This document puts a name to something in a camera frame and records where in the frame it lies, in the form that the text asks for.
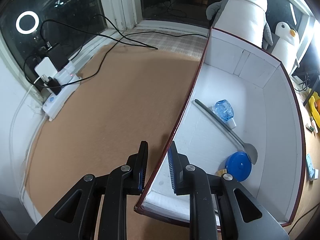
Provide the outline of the blue plastic device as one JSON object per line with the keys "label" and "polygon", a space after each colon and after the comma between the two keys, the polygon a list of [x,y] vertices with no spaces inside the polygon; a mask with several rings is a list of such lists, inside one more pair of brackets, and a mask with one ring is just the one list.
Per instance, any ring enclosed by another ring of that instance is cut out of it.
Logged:
{"label": "blue plastic device", "polygon": [[310,154],[306,154],[306,167],[307,167],[307,171],[308,171],[309,180],[313,180],[313,177],[315,174],[315,169],[313,167],[313,163],[312,163]]}

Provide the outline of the white wall charger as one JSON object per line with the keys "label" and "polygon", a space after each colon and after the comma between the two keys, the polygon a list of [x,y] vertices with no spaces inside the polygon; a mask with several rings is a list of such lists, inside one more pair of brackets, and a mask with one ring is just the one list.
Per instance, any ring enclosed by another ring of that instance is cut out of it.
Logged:
{"label": "white wall charger", "polygon": [[319,170],[318,169],[314,169],[314,174],[313,174],[313,180],[317,180],[319,178]]}

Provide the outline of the white power strip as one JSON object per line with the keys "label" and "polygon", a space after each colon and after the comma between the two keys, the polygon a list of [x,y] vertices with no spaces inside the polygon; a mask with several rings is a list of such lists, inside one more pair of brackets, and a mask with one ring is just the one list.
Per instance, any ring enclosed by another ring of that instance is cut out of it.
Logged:
{"label": "white power strip", "polygon": [[59,85],[65,86],[61,87],[59,94],[55,95],[52,93],[42,106],[49,121],[53,121],[56,118],[67,99],[80,86],[81,78],[74,74],[74,71],[75,66],[69,61],[69,63],[54,76]]}

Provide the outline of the yellow leaf-shaped fruit bowl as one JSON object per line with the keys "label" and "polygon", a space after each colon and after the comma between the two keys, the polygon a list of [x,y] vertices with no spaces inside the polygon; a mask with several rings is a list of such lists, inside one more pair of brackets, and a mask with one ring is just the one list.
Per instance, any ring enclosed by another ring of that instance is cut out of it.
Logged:
{"label": "yellow leaf-shaped fruit bowl", "polygon": [[308,100],[308,104],[311,111],[311,115],[316,125],[319,127],[320,126],[319,95],[317,92],[313,92],[312,96]]}

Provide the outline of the small plush penguin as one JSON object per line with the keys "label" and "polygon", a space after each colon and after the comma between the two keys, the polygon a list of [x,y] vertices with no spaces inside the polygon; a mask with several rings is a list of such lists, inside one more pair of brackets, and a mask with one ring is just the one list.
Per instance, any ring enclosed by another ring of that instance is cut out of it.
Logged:
{"label": "small plush penguin", "polygon": [[271,54],[280,60],[286,71],[291,74],[295,66],[299,66],[297,51],[299,49],[299,35],[286,22],[276,25],[275,38]]}

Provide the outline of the red cardboard box white inside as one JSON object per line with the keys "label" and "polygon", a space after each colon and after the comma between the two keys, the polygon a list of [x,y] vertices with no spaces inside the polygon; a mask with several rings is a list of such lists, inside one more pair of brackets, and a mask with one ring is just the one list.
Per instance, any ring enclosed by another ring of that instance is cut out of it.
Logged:
{"label": "red cardboard box white inside", "polygon": [[190,163],[214,174],[241,145],[205,112],[219,100],[234,110],[234,132],[252,144],[257,162],[244,187],[282,225],[297,213],[305,176],[305,133],[283,64],[261,48],[210,30],[184,109],[168,139]]}

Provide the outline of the small blue liquid bottle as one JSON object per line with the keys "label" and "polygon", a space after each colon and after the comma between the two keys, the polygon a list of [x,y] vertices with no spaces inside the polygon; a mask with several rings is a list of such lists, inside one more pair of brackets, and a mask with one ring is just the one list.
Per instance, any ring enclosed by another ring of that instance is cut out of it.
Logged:
{"label": "small blue liquid bottle", "polygon": [[230,128],[235,129],[234,111],[227,100],[220,100],[214,105],[215,114]]}

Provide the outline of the white power adapter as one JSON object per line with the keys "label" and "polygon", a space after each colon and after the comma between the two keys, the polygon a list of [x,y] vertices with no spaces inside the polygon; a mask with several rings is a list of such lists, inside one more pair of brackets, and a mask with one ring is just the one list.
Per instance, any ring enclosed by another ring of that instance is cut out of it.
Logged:
{"label": "white power adapter", "polygon": [[34,70],[38,76],[54,77],[58,73],[49,57],[44,57]]}

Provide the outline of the blue round tape measure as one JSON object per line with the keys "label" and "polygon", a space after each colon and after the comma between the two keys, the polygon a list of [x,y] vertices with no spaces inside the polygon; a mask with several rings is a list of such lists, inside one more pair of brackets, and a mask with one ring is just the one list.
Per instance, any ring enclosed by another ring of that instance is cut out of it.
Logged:
{"label": "blue round tape measure", "polygon": [[225,169],[237,181],[246,180],[251,174],[252,163],[247,153],[238,151],[230,155],[225,162]]}

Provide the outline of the metal spoon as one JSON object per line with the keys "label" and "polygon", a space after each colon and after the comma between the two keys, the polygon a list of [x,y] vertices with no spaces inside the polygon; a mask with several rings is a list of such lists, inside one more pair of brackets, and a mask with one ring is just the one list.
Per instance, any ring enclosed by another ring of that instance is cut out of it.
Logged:
{"label": "metal spoon", "polygon": [[230,129],[213,111],[211,111],[207,106],[205,106],[200,100],[195,99],[195,104],[200,106],[207,114],[209,114],[217,123],[220,124],[244,149],[247,153],[249,160],[253,165],[257,163],[258,152],[257,149],[250,143],[244,142],[232,129]]}

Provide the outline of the large plush penguin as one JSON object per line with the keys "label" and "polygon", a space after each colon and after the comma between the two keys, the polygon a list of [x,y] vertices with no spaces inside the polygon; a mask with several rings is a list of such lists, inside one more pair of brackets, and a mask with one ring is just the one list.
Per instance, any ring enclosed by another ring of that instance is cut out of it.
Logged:
{"label": "large plush penguin", "polygon": [[212,27],[267,49],[273,38],[266,12],[267,0],[221,0],[208,6],[206,17]]}

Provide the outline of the white lotion bottle grey cap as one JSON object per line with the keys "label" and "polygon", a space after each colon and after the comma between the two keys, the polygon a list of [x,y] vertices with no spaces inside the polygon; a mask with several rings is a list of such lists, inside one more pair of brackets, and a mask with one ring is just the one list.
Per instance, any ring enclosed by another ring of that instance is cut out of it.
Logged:
{"label": "white lotion bottle grey cap", "polygon": [[314,120],[314,118],[312,116],[310,117],[310,122],[312,124],[313,129],[314,129],[314,133],[317,134],[318,133],[318,127],[317,127],[317,124],[316,124],[316,122],[315,122],[315,120]]}

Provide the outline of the black power adapter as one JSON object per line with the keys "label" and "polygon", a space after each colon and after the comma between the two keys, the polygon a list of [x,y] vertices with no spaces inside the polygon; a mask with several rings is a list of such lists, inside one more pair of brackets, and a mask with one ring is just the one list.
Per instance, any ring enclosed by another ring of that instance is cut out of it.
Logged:
{"label": "black power adapter", "polygon": [[61,71],[69,63],[69,60],[64,54],[63,49],[59,43],[56,43],[51,48],[49,48],[46,52],[46,55],[49,57],[58,72]]}

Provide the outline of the small green white tube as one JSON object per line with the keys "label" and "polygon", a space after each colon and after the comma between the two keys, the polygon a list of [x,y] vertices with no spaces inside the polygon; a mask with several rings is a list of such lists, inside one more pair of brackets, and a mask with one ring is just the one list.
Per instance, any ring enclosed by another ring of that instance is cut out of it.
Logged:
{"label": "small green white tube", "polygon": [[311,133],[315,131],[311,124],[306,124],[305,126],[306,126],[306,129]]}

